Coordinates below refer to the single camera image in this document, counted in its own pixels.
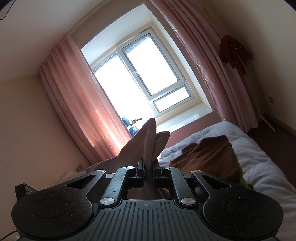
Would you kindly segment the mauve cloth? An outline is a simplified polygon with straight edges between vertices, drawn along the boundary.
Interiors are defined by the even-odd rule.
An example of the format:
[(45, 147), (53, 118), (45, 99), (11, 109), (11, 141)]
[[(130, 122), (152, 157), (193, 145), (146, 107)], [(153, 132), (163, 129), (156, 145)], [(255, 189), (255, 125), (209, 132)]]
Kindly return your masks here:
[(86, 169), (87, 173), (95, 170), (105, 170), (107, 173), (115, 173), (117, 169), (126, 166), (136, 166), (139, 158), (143, 158), (145, 164), (145, 184), (143, 188), (133, 188), (128, 191), (128, 199), (168, 199), (169, 192), (164, 188), (152, 186), (152, 163), (165, 148), (170, 132), (157, 133), (156, 120), (150, 118), (137, 134), (127, 142), (120, 153), (111, 159), (94, 164)]

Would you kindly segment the pink duvet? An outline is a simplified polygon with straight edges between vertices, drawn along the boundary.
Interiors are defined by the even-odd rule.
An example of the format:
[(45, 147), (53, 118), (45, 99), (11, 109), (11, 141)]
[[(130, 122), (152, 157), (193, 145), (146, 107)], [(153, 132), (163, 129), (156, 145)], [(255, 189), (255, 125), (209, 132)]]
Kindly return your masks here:
[(203, 138), (225, 135), (231, 143), (243, 171), (245, 181), (254, 190), (276, 200), (283, 209), (283, 222), (277, 232), (279, 240), (295, 240), (295, 187), (280, 168), (260, 147), (236, 125), (222, 121), (192, 134), (165, 148), (159, 155), (161, 166), (180, 156), (182, 149)]

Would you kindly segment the pink left curtain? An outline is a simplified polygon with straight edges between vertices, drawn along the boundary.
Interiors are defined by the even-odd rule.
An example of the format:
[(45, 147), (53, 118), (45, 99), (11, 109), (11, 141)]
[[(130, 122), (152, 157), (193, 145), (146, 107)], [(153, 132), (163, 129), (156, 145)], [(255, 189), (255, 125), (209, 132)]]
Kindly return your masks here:
[(39, 75), (86, 159), (95, 164), (117, 156), (130, 134), (71, 35), (51, 49)]

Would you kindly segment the pink curtain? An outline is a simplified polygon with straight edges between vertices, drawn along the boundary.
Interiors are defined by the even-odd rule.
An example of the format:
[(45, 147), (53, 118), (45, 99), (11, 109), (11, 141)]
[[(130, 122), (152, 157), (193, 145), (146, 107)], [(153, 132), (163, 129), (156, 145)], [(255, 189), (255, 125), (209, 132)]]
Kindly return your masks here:
[(222, 120), (248, 132), (258, 126), (242, 74), (219, 57), (221, 37), (195, 1), (152, 1), (194, 62)]
[(39, 75), (86, 159), (95, 164), (117, 156), (130, 134), (71, 35), (51, 49)]

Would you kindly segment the blue object on windowsill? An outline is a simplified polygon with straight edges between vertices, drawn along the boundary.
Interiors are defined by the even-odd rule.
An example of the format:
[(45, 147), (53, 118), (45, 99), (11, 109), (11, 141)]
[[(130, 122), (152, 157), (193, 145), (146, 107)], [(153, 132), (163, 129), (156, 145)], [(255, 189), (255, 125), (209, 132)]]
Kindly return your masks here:
[(136, 120), (129, 120), (128, 118), (126, 118), (124, 116), (121, 120), (125, 124), (125, 126), (127, 127), (130, 135), (132, 137), (134, 137), (138, 132), (138, 128), (137, 128), (137, 126), (135, 124), (137, 123), (137, 121), (142, 120), (142, 118), (138, 118)]

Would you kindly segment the dark coat on stand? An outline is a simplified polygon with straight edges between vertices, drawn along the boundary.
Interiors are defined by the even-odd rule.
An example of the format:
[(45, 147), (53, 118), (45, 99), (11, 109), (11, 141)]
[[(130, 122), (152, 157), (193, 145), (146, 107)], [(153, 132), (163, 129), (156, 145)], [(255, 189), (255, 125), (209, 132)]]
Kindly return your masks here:
[(229, 63), (241, 75), (247, 75), (244, 66), (247, 66), (253, 56), (243, 47), (243, 45), (231, 35), (225, 35), (220, 42), (219, 57), (222, 62)]

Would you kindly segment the white framed window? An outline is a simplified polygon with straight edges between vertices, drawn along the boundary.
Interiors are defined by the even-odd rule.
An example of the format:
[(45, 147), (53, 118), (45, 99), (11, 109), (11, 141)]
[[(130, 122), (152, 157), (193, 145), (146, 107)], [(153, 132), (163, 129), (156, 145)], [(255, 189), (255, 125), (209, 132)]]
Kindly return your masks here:
[(116, 21), (82, 52), (115, 110), (136, 126), (175, 130), (211, 113), (189, 65), (153, 22)]

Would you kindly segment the pink right curtain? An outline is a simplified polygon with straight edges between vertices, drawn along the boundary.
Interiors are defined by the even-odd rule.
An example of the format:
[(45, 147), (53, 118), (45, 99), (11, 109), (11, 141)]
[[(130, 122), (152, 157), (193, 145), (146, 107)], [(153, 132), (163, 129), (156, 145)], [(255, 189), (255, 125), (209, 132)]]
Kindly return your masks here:
[(248, 132), (258, 126), (242, 74), (219, 57), (221, 37), (195, 1), (152, 1), (194, 62), (222, 120)]

